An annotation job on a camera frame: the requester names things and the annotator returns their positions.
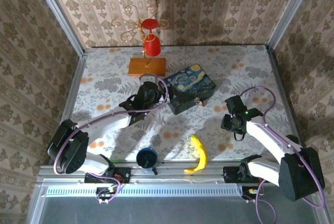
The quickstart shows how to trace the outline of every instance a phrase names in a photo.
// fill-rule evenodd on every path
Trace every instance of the starry night box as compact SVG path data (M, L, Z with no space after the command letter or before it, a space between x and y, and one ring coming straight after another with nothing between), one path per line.
M216 88L198 64L164 78L164 81L169 86L169 106L175 115L203 103L213 95Z

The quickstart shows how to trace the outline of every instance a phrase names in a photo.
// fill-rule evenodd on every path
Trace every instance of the vent grille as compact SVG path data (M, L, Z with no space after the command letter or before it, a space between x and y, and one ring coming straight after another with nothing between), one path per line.
M91 188L64 188L49 186L47 197L91 197L95 196L96 186ZM195 196L240 196L242 189L238 186L126 186L118 196L130 197L195 197Z

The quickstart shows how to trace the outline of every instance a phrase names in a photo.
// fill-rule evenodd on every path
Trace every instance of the cable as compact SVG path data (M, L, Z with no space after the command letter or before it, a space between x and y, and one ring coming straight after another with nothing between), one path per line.
M259 185L257 187L260 186L260 183L262 182L262 178L259 178ZM262 194L265 194L265 187L262 187Z
M100 178L100 179L108 179L108 180L113 180L113 181L117 182L117 190L116 190L116 193L115 193L113 196L111 196L109 199L106 199L106 200L105 200L105 203L108 203L108 202L112 201L112 199L115 198L116 195L120 192L120 190L121 190L121 183L120 183L119 180L117 180L117 179L115 179L115 178L112 178L112 177L99 176L99 175L96 175L96 174L93 174L93 173L89 173L89 174L90 174L91 176L96 177L96 178ZM99 200L100 203L102 203L102 200L100 199L100 195L101 195L102 193L104 193L104 192L105 192L105 191L102 191L102 192L100 192L100 193L98 194L98 200Z
M118 173L114 174L114 177L116 177L121 183L124 182L123 177L120 176Z
M304 167L306 167L306 169L308 170L308 172L310 173L312 179L314 180L315 184L317 185L319 194L320 194L320 199L321 199L321 204L320 205L315 205L314 203L310 202L308 199L306 199L305 197L303 197L303 200L308 203L310 206L316 208L316 209L322 209L325 207L325 196L324 196L324 191L321 187L321 184L317 178L317 176L315 175L315 173L313 172L313 170L311 169L311 167L308 165L308 163L306 162L306 160L301 156L301 154L290 144L288 143L284 138L282 138L279 134L277 134L266 122L266 114L275 106L276 104L276 96L275 94L267 87L264 86L253 86L250 88L247 88L245 91L243 91L240 96L242 96L245 92L251 90L251 89L257 89L257 88L262 88L264 90L267 90L268 92L270 92L270 94L273 97L273 103L272 105L264 112L263 114L263 121L265 124L265 128L267 128L269 130L269 132L272 135L275 135L275 137L279 140L281 140L288 148L290 148L297 156L298 158L301 160L301 162L303 163Z
M240 142L240 141L242 141L242 140L245 138L245 134L242 134L241 139L237 139L237 138L236 138L236 133L233 133L233 136L234 136L234 139L235 139L237 142Z
M271 209L273 211L273 214L274 214L274 218L275 218L274 221L273 221L273 224L276 224L276 222L277 222L277 215L276 215L276 211L275 211L275 208L273 207L273 205L271 203L269 203L268 201L265 201L264 199L259 199L261 187L263 187L263 184L265 182L266 182L266 180L262 180L261 183L260 183L260 185L259 185L259 188L257 189L257 193L256 193L256 197L255 197L256 215L257 215L257 218L259 219L259 221L261 222L261 224L263 224L262 219L260 217L260 213L259 213L258 202L264 202L267 205L269 205L269 207L271 207Z
M63 151L64 151L66 145L67 145L67 144L69 143L69 141L73 138L73 136L75 136L80 130L82 130L82 129L86 128L86 127L90 127L91 125L93 125L93 124L95 124L95 123L97 123L97 122L99 122L99 121L101 121L101 120L104 120L104 119L109 118L109 117L114 117L114 116L116 116L116 115L129 114L129 113L145 113L145 112L151 112L151 111L153 111L153 110L157 110L157 109L161 108L161 107L166 103L166 101L167 101L167 96L168 96L168 87L167 87L167 84L163 81L163 79L159 78L159 77L158 77L157 75L155 75L155 74L143 74L143 75L141 75L141 76L139 77L139 80L141 80L141 79L142 79L143 77L145 77L145 76L153 76L153 77L157 78L160 82L162 82L162 84L164 85L164 88L165 88L165 90L166 90L166 95L165 95L165 98L164 98L163 102L162 102L160 105L158 105L158 106L156 106L156 107L154 107L154 108L151 108L151 109L129 110L129 111L119 111L119 112L109 113L109 114L106 114L106 115L104 115L104 116L102 116L102 117L100 117L100 118L97 118L97 119L95 119L95 120L93 120L93 121L91 121L91 122L88 122L88 123L82 125L81 127L78 127L77 129L75 129L75 130L74 130L74 131L73 131L73 132L66 138L66 140L65 140L64 143L63 143L63 145L60 147L59 152L58 152L57 155L56 155L56 158L55 158L54 163L53 163L53 171L54 171L55 174L63 174L63 173L64 173L64 171L59 172L59 171L57 170L57 165L58 165L59 159L60 159L60 157L61 157L61 155L62 155L62 153L63 153Z
M108 188L101 191L100 193L98 193L98 195L95 197L99 201L99 203L102 203L102 199L100 198L101 194L104 194L104 193L107 193L107 192L110 193L110 190Z

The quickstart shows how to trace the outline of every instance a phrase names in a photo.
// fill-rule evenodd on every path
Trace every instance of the yellow banana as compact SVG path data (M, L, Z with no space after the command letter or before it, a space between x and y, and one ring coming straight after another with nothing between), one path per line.
M207 165L207 153L205 151L203 144L199 141L199 139L194 134L192 134L190 138L199 152L199 163L196 168L185 169L184 171L186 173L194 173L198 170L204 169L205 166Z

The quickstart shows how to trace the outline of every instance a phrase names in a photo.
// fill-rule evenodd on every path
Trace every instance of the floral tablecloth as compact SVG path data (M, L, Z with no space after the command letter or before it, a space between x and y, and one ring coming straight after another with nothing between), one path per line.
M140 55L141 48L92 49L71 119L77 122L93 118L136 94L140 81L127 72L130 58ZM159 57L166 58L166 77L199 64L217 86L213 97L204 107L195 106L179 115L165 105L130 127L101 136L89 146L90 152L116 161L135 161L138 150L152 147L159 160L190 161L198 158L190 141L190 135L195 134L204 144L209 160L261 154L265 148L256 139L246 135L243 141L236 142L232 133L220 128L228 113L224 99L253 85L266 86L276 94L278 101L268 113L268 122L283 134L291 134L264 46L166 46ZM248 108L262 112L272 103L270 94L260 90L248 92L243 99Z

